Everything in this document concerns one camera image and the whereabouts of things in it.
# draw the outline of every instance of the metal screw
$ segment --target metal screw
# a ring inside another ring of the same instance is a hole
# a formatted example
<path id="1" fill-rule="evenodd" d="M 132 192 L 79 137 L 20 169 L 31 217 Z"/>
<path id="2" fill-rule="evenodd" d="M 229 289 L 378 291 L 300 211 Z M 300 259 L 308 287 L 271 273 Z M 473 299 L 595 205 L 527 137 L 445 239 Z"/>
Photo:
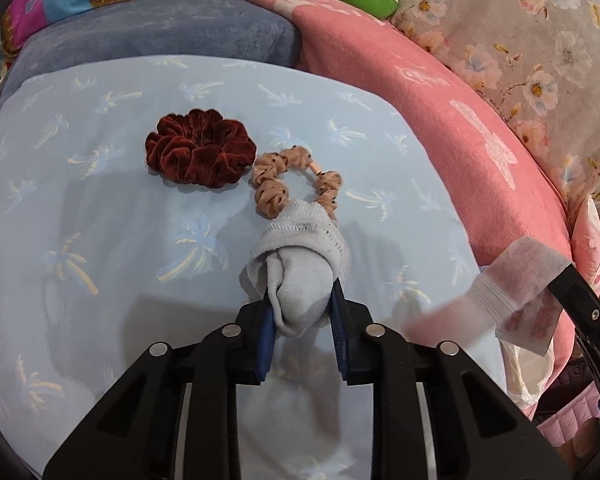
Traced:
<path id="1" fill-rule="evenodd" d="M 453 341 L 443 341 L 440 343 L 440 351 L 446 355 L 456 355 L 460 351 L 460 347 Z"/>
<path id="2" fill-rule="evenodd" d="M 371 337 L 382 337 L 386 330 L 384 329 L 384 326 L 378 325 L 377 323 L 372 323 L 370 325 L 367 325 L 367 327 L 365 328 L 365 332 Z"/>
<path id="3" fill-rule="evenodd" d="M 165 355 L 169 347 L 165 343 L 154 343 L 149 347 L 149 354 L 154 357 Z"/>
<path id="4" fill-rule="evenodd" d="M 240 325 L 236 324 L 227 325 L 222 329 L 222 335 L 224 337 L 236 337 L 239 336 L 241 332 L 242 329 L 240 328 Z"/>

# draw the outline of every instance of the scrunchie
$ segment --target scrunchie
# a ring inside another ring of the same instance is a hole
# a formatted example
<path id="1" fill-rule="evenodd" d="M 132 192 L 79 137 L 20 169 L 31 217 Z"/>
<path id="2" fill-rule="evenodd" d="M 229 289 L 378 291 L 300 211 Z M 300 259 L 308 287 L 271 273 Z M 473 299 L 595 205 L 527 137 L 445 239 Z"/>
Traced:
<path id="1" fill-rule="evenodd" d="M 197 108 L 160 119 L 145 142 L 146 164 L 178 184 L 217 189 L 240 180 L 253 164 L 256 145 L 239 121 Z"/>
<path id="2" fill-rule="evenodd" d="M 302 146 L 294 146 L 280 153 L 265 153 L 256 159 L 251 170 L 251 181 L 258 186 L 255 195 L 258 211 L 267 218 L 276 218 L 285 208 L 290 200 L 288 188 L 278 176 L 289 168 L 309 168 L 315 173 L 314 187 L 318 193 L 315 201 L 327 211 L 331 219 L 335 219 L 338 207 L 336 197 L 342 186 L 342 177 L 336 171 L 323 173 Z"/>

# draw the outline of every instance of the dark red velvet scrunchie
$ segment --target dark red velvet scrunchie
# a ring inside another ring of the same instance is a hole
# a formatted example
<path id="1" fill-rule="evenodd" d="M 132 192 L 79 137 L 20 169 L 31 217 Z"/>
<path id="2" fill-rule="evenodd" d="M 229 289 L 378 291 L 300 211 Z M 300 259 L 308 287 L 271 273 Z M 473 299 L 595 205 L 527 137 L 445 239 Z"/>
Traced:
<path id="1" fill-rule="evenodd" d="M 218 188 L 238 182 L 256 157 L 256 145 L 239 121 L 215 110 L 169 114 L 144 142 L 146 164 L 178 184 Z"/>

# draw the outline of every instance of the bed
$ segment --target bed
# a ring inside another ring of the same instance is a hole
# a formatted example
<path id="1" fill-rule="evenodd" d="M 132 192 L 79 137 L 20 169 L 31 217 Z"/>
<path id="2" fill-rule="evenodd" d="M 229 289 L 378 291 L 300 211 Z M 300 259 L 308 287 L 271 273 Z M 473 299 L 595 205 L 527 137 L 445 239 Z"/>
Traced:
<path id="1" fill-rule="evenodd" d="M 377 96 L 191 56 L 30 78 L 0 109 L 0 429 L 35 471 L 145 348 L 197 341 L 257 298 L 244 268 L 267 219 L 248 177 L 209 190 L 147 171 L 147 133 L 192 106 L 243 122 L 259 153 L 309 146 L 346 175 L 336 213 L 352 253 L 344 289 L 374 319 L 399 330 L 478 273 L 426 152 Z M 387 167 L 409 185 L 388 182 Z M 310 195 L 293 177 L 292 196 Z M 340 386 L 332 348 L 329 327 L 281 341 L 265 386 L 238 392 L 243 478 L 368 477 L 372 392 Z M 468 351 L 504 389 L 493 333 Z"/>

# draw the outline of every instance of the pink bedding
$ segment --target pink bedding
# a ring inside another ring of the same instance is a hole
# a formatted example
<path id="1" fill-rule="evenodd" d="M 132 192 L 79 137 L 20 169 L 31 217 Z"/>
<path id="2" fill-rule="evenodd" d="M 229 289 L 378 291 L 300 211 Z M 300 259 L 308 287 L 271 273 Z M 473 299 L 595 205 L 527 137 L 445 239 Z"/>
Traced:
<path id="1" fill-rule="evenodd" d="M 433 56 L 389 23 L 338 0 L 247 1 L 299 29 L 297 68 L 377 94 L 402 114 L 445 183 L 479 265 L 524 235 L 571 258 L 554 186 L 491 107 Z M 571 355 L 573 332 L 563 313 L 548 384 Z"/>
<path id="2" fill-rule="evenodd" d="M 559 447 L 571 440 L 583 422 L 593 416 L 600 417 L 598 401 L 600 394 L 595 383 L 591 383 L 584 391 L 567 404 L 563 409 L 538 426 L 538 431 L 554 447 Z"/>

